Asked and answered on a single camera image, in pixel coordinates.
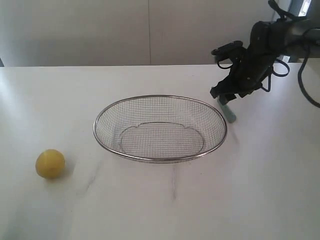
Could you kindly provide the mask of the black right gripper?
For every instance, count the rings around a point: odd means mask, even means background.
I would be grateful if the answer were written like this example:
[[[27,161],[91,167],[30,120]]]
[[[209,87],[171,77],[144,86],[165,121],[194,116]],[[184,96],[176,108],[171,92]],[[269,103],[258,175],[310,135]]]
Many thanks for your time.
[[[287,73],[274,71],[274,63],[279,63],[285,68],[288,64],[278,59],[280,48],[284,47],[285,33],[288,31],[286,21],[273,22],[259,21],[252,27],[248,48],[231,67],[226,80],[218,82],[211,88],[210,94],[216,99],[219,97],[221,104],[228,104],[239,95],[241,98],[253,91],[262,89],[271,90],[271,75],[285,77]]]

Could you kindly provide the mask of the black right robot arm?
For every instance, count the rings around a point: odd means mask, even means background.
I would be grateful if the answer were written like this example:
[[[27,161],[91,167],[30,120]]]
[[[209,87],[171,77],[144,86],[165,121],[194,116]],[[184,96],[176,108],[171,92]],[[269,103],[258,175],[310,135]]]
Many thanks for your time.
[[[302,58],[303,63],[298,71],[298,85],[304,97],[314,106],[319,107],[306,91],[302,72],[309,58],[320,56],[320,27],[305,17],[296,20],[286,18],[277,21],[259,21],[254,24],[250,33],[249,46],[236,40],[211,51],[216,63],[230,60],[229,74],[216,86],[210,94],[226,105],[240,96],[244,98],[256,90],[269,92],[271,86],[264,87],[264,79],[270,80],[272,75],[283,77],[274,71],[274,63],[287,66],[279,56]]]

